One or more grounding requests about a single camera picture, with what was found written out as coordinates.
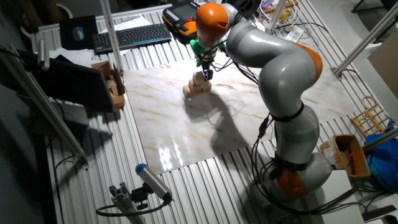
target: black monitor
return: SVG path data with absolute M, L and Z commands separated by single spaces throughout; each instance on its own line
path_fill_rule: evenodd
M 37 63 L 37 55 L 18 50 L 26 60 Z M 47 96 L 87 106 L 97 112 L 116 110 L 101 71 L 75 65 L 67 59 L 50 59 L 47 71 L 32 72 Z

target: metal slat table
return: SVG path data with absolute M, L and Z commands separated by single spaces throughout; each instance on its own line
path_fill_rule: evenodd
M 142 14 L 149 22 L 158 24 L 162 22 L 162 11 L 166 7 L 121 12 L 114 14 L 113 19 L 115 23 L 119 23 Z M 301 7 L 303 13 L 298 23 L 315 22 L 325 26 L 309 0 L 302 0 Z M 105 29 L 103 16 L 96 19 L 98 30 Z M 314 26 L 307 28 L 319 40 L 319 54 L 323 63 L 329 67 L 338 66 L 346 57 L 341 47 L 324 30 Z M 58 24 L 41 27 L 38 33 L 32 35 L 34 51 L 40 39 L 49 43 L 50 50 L 60 47 Z M 114 63 L 113 54 L 94 57 Z M 190 47 L 172 39 L 169 43 L 132 49 L 122 56 L 122 61 L 125 70 L 136 70 L 192 57 L 194 54 Z M 353 72 L 343 72 L 341 84 L 358 111 L 321 124 L 320 138 L 314 151 L 320 152 L 320 145 L 334 134 L 354 134 L 361 143 L 364 142 L 364 138 L 349 119 L 364 110 L 361 104 L 363 96 L 374 95 L 361 77 Z M 142 180 L 135 174 L 135 167 L 140 163 L 146 163 L 146 159 L 127 95 L 125 100 L 126 105 L 119 113 L 97 113 L 90 120 L 87 138 L 83 140 L 90 168 L 83 170 L 75 165 L 78 164 L 75 163 L 75 159 L 70 159 L 70 162 L 60 165 L 57 169 L 60 201 L 57 198 L 54 174 L 51 172 L 59 223 L 62 223 L 61 207 L 65 223 L 129 223 L 127 218 L 100 217 L 95 213 L 96 208 L 111 204 L 111 195 L 108 192 L 110 185 L 125 182 L 130 190 L 142 185 Z M 111 133 L 111 136 L 107 137 L 104 133 Z M 270 141 L 262 143 L 259 147 L 262 164 L 269 161 L 274 152 Z M 55 139 L 47 149 L 47 154 L 49 161 L 52 161 L 53 156 L 56 164 L 72 152 L 62 144 L 61 139 Z M 254 209 L 256 206 L 249 197 L 248 187 L 253 179 L 253 174 L 248 169 L 250 165 L 249 149 L 243 148 L 160 175 L 172 190 L 175 201 L 171 206 L 144 215 L 146 222 L 267 223 L 267 218 L 262 212 Z M 53 169 L 52 162 L 49 162 L 49 166 Z M 156 196 L 151 195 L 148 203 L 150 208 L 154 208 L 161 202 Z

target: keyboard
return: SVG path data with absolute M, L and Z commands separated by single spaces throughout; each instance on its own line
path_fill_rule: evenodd
M 116 31 L 120 50 L 161 44 L 171 40 L 166 24 L 154 24 Z M 96 55 L 112 52 L 108 33 L 93 35 L 94 52 Z

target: green object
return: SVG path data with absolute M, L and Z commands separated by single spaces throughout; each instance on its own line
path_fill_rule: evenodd
M 221 50 L 225 49 L 225 44 L 224 43 L 220 44 L 220 46 L 218 46 L 218 48 Z
M 193 53 L 195 53 L 195 55 L 201 55 L 204 53 L 204 49 L 203 47 L 201 47 L 201 45 L 196 41 L 196 40 L 191 40 L 191 47 L 193 50 Z

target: marble surface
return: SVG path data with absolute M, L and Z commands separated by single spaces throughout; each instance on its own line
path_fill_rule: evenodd
M 216 65 L 227 58 L 218 53 Z M 182 87 L 199 71 L 194 59 L 136 71 L 124 82 L 148 165 L 156 174 L 252 145 L 268 114 L 255 83 L 238 69 L 215 72 L 210 92 L 185 99 Z M 260 69 L 252 69 L 256 74 Z M 329 68 L 302 100 L 320 123 L 350 114 L 354 104 Z M 267 130 L 262 141 L 271 138 Z

